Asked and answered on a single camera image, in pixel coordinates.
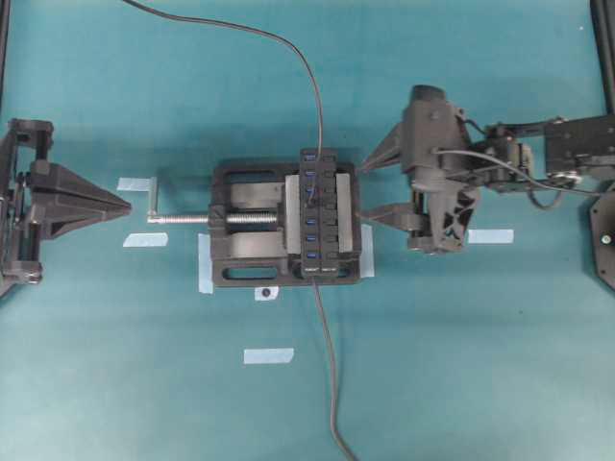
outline wire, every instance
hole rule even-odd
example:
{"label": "wire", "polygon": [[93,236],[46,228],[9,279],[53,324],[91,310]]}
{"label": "wire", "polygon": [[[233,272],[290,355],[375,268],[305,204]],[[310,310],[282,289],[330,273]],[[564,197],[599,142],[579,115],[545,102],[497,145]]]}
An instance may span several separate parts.
{"label": "wire", "polygon": [[503,160],[500,160],[499,158],[495,158],[487,154],[482,154],[480,152],[462,151],[462,150],[451,150],[451,151],[444,150],[444,151],[435,151],[434,153],[438,156],[446,156],[450,154],[452,156],[466,156],[466,157],[482,158],[483,160],[491,161],[492,163],[495,163],[497,165],[502,166],[503,168],[506,168],[507,170],[512,171],[514,174],[522,177],[523,179],[528,181],[530,184],[536,187],[540,187],[542,189],[555,190],[558,192],[566,192],[569,194],[577,194],[577,195],[582,195],[585,197],[601,197],[605,194],[611,193],[611,192],[592,192],[589,190],[580,190],[580,189],[569,189],[566,187],[557,187],[556,185],[544,184],[536,180],[529,174],[525,173],[524,171],[520,170],[519,168],[515,168],[514,166],[509,165],[508,163],[506,163]]}
{"label": "wire", "polygon": [[329,325],[327,324],[327,316],[323,309],[323,301],[320,298],[320,290],[316,279],[311,280],[311,286],[314,289],[314,298],[316,300],[316,307],[318,309],[318,316],[320,322],[323,325],[323,334],[325,336],[325,344],[327,345],[327,354],[329,355],[329,373],[330,373],[330,387],[331,387],[331,407],[329,412],[329,428],[333,439],[337,443],[339,449],[344,453],[344,456],[349,461],[357,461],[357,458],[353,455],[350,448],[344,441],[339,432],[337,431],[337,370],[335,367],[335,349],[333,348],[333,341],[331,334],[329,333]]}
{"label": "wire", "polygon": [[[204,17],[177,16],[176,14],[169,14],[168,12],[161,12],[160,10],[156,10],[151,7],[146,7],[145,5],[139,2],[136,2],[135,0],[121,0],[121,1],[126,3],[127,5],[131,5],[132,7],[135,7],[144,12],[148,12],[150,14],[163,17],[164,19],[169,19],[172,21],[180,21],[180,22],[194,22],[197,24],[205,24],[209,26],[223,27],[226,29],[234,29],[236,31],[242,31],[242,32],[247,32],[249,34],[255,34],[257,36],[264,36],[266,38],[271,38],[272,40],[275,40],[278,43],[281,43],[282,45],[290,48],[290,50],[295,55],[297,55],[297,57],[303,64],[304,68],[306,69],[307,75],[309,76],[309,81],[311,82],[311,85],[314,90],[314,101],[316,103],[317,125],[318,125],[318,140],[317,140],[318,150],[316,152],[315,163],[316,163],[316,166],[318,166],[318,163],[321,160],[322,151],[323,151],[323,104],[320,98],[320,89],[318,88],[318,83],[316,83],[316,78],[314,77],[314,73],[311,70],[311,67],[309,66],[308,60],[306,59],[304,54],[299,50],[299,48],[297,48],[290,40],[287,40],[283,36],[278,36],[276,34],[272,34],[270,32],[263,31],[255,27],[244,26],[242,24],[235,24],[233,22],[220,21],[217,19],[208,19]],[[317,181],[316,177],[317,176],[318,175],[314,175],[313,180],[312,180],[311,192],[309,194],[309,197],[307,198],[308,204],[311,204],[311,201],[314,198],[314,191],[316,190],[316,181]]]}
{"label": "wire", "polygon": [[553,201],[550,204],[546,205],[541,203],[536,198],[536,196],[534,195],[534,191],[531,189],[528,191],[528,198],[531,204],[536,206],[538,209],[542,209],[543,211],[551,211],[555,207],[559,206],[559,204],[561,204],[561,201],[564,198],[564,193],[561,190],[557,191],[555,197],[553,198]]}
{"label": "wire", "polygon": [[479,126],[479,124],[475,122],[474,120],[472,120],[471,118],[464,120],[463,123],[472,126],[480,134],[483,134],[483,135],[486,134],[486,132]]}

